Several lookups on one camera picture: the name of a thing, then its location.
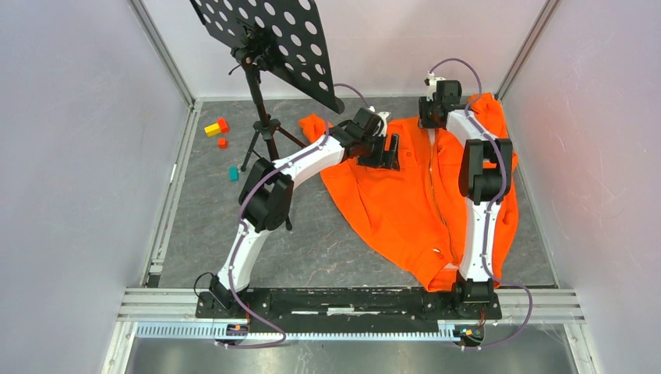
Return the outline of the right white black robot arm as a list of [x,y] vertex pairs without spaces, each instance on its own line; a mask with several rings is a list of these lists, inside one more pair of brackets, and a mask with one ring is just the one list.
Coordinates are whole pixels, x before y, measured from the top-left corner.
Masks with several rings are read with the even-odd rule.
[[467,238],[450,306],[456,316],[469,318],[495,302],[495,229],[501,203],[511,188],[513,145],[489,132],[469,105],[461,103],[459,81],[429,73],[425,84],[427,93],[419,98],[420,126],[445,129],[464,146],[458,188],[467,205]]

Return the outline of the orange jacket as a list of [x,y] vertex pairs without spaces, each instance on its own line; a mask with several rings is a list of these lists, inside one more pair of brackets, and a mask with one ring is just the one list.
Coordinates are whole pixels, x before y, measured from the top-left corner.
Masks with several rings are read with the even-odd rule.
[[449,291],[465,251],[467,205],[458,188],[463,146],[443,129],[429,136],[418,121],[410,114],[388,123],[387,132],[399,135],[399,170],[367,168],[350,159],[320,177],[371,249],[427,291]]

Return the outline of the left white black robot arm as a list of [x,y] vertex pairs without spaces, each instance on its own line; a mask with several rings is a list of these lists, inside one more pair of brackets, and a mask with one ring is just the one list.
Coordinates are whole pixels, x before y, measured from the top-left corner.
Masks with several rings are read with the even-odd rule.
[[226,317],[245,307],[241,293],[268,236],[288,218],[293,192],[327,168],[354,159],[368,168],[399,170],[399,137],[387,133],[390,113],[360,108],[339,125],[326,123],[320,138],[283,159],[261,157],[239,194],[238,230],[223,267],[210,282],[215,307]]

